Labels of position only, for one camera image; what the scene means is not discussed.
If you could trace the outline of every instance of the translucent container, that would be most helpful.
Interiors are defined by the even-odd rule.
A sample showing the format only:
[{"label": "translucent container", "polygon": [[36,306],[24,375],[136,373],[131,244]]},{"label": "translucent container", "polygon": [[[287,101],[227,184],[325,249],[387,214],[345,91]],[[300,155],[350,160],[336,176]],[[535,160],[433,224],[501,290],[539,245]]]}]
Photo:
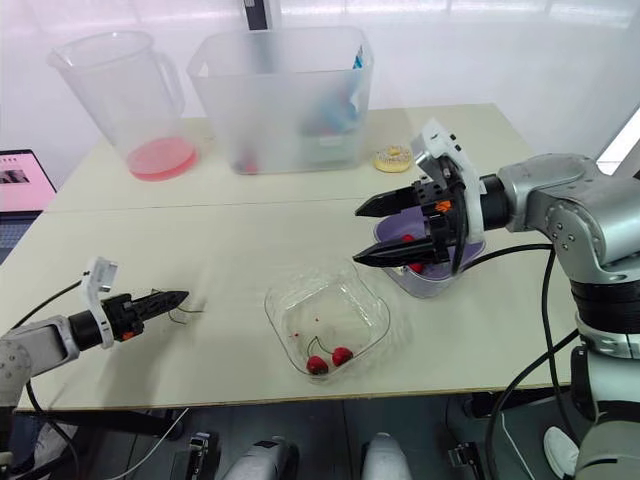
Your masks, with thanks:
[{"label": "translucent container", "polygon": [[222,33],[188,73],[238,173],[345,168],[358,162],[373,57],[352,27]]},{"label": "translucent container", "polygon": [[[293,367],[314,381],[324,381],[362,363],[387,335],[390,314],[384,301],[360,280],[346,261],[327,262],[271,288],[265,311]],[[346,347],[353,358],[340,366],[333,352]],[[326,374],[307,370],[309,357],[322,357]]]},{"label": "translucent container", "polygon": [[[420,207],[407,208],[397,215],[391,215],[378,223],[374,229],[374,237],[378,242],[396,240],[403,235],[414,238],[424,238],[424,218]],[[460,265],[464,267],[484,250],[484,242],[472,243],[465,246]],[[449,247],[452,257],[454,247]],[[418,298],[431,298],[439,295],[455,280],[451,276],[451,264],[440,263],[427,265],[422,273],[417,273],[409,267],[385,268],[387,275],[400,285],[407,293]]]},{"label": "translucent container", "polygon": [[197,153],[181,133],[184,99],[176,69],[152,47],[143,32],[104,33],[54,48],[48,63],[131,173],[164,180],[193,165]]}]

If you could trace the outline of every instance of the cherry stem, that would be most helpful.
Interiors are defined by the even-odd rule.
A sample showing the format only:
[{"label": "cherry stem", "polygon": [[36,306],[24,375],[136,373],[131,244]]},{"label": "cherry stem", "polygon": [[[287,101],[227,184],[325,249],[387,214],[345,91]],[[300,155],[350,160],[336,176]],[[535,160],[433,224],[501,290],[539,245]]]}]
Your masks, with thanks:
[{"label": "cherry stem", "polygon": [[320,338],[316,335],[311,339],[311,341],[309,342],[309,345],[307,345],[307,357],[311,356],[311,347],[313,346],[314,343],[317,343],[318,346],[320,347],[320,350],[322,350],[323,352],[328,353],[329,355],[333,353],[330,350],[327,350],[324,345],[322,345],[322,342],[320,342]]}]

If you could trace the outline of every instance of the laptop screen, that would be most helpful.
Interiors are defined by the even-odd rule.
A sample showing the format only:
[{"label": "laptop screen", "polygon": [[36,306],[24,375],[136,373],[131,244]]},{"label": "laptop screen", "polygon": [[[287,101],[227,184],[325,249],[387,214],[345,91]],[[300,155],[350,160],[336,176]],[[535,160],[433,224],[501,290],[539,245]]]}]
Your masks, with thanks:
[{"label": "laptop screen", "polygon": [[0,151],[0,213],[40,212],[55,194],[31,150]]}]

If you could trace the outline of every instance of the pink liquid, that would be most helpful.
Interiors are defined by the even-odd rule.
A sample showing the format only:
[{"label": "pink liquid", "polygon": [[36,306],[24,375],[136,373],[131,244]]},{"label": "pink liquid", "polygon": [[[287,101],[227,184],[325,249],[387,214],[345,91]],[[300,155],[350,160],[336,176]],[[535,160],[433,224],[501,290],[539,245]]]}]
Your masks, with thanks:
[{"label": "pink liquid", "polygon": [[159,138],[137,148],[127,165],[140,180],[159,181],[180,175],[198,160],[193,145],[181,137]]}]

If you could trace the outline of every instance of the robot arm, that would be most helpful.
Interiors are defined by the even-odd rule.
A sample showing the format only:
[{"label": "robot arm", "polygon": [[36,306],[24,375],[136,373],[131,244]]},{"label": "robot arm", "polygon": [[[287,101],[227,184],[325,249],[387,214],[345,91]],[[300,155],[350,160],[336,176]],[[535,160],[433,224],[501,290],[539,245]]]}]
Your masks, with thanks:
[{"label": "robot arm", "polygon": [[[379,217],[420,206],[429,235],[379,243],[354,260],[377,267],[452,261],[447,247],[478,241],[470,235],[457,240],[465,216],[468,225],[484,230],[543,233],[569,277],[585,342],[572,356],[572,396],[596,421],[583,442],[577,478],[631,478],[626,469],[640,469],[640,182],[604,175],[582,156],[542,155],[496,175],[465,176],[466,193],[477,193],[461,199],[448,182],[469,171],[455,136],[432,121],[412,149],[431,178],[376,195],[356,215]],[[443,202],[451,208],[442,211]]]},{"label": "robot arm", "polygon": [[28,323],[0,337],[0,478],[12,461],[8,451],[11,415],[32,377],[77,359],[88,348],[140,335],[146,320],[178,307],[189,294],[155,292],[137,299],[121,294],[99,301],[97,292],[110,290],[116,266],[101,258],[90,266],[81,285],[89,310]]}]

